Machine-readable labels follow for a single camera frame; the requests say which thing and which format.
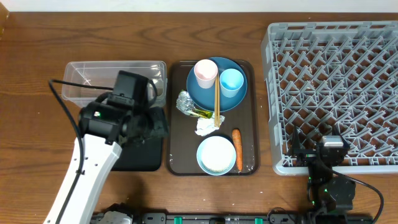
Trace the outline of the white tissue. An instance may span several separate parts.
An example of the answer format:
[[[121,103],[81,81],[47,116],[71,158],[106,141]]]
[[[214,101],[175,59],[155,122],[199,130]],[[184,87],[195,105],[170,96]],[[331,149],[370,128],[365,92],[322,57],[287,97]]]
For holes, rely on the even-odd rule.
[[[198,118],[197,130],[195,133],[199,136],[207,136],[210,133],[219,130],[219,127],[215,126],[215,116],[211,118]]]

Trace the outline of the foil snack wrapper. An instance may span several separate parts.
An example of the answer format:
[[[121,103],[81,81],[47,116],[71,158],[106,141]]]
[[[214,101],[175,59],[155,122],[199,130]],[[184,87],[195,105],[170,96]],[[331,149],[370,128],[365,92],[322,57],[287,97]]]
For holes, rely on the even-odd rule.
[[[195,103],[193,102],[189,93],[185,90],[182,90],[178,94],[176,100],[176,108],[183,114],[192,117],[210,119],[213,116],[213,113],[211,111],[205,111],[196,108]]]

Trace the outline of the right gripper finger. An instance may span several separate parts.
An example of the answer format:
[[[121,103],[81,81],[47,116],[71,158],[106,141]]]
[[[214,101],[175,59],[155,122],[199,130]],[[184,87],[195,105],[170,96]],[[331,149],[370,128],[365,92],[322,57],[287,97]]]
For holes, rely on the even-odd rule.
[[[300,150],[300,149],[301,149],[301,147],[300,147],[300,139],[299,139],[298,127],[294,126],[291,150]]]
[[[338,126],[334,126],[332,128],[332,147],[341,147],[341,148],[349,148],[348,142],[341,135]]]

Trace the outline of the light blue rice bowl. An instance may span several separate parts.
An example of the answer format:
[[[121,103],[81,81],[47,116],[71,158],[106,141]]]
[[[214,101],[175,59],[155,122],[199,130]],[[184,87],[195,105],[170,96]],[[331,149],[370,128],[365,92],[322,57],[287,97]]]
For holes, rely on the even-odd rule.
[[[236,163],[236,150],[227,138],[211,136],[198,146],[197,163],[209,175],[225,175]]]

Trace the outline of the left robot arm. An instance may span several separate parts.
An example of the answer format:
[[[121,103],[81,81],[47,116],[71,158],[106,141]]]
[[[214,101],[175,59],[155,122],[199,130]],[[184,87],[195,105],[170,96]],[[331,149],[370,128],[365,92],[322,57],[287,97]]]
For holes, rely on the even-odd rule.
[[[89,223],[109,173],[155,171],[169,127],[162,108],[93,101],[79,114],[66,176],[46,223]]]

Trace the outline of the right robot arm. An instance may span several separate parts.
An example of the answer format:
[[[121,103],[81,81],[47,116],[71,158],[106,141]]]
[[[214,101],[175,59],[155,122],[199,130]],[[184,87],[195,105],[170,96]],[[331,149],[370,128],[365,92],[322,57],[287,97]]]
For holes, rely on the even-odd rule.
[[[313,203],[302,223],[348,223],[346,212],[353,209],[356,184],[333,173],[348,149],[349,144],[336,128],[312,149],[300,145],[299,129],[294,128],[289,154],[298,166],[308,168],[307,198]]]

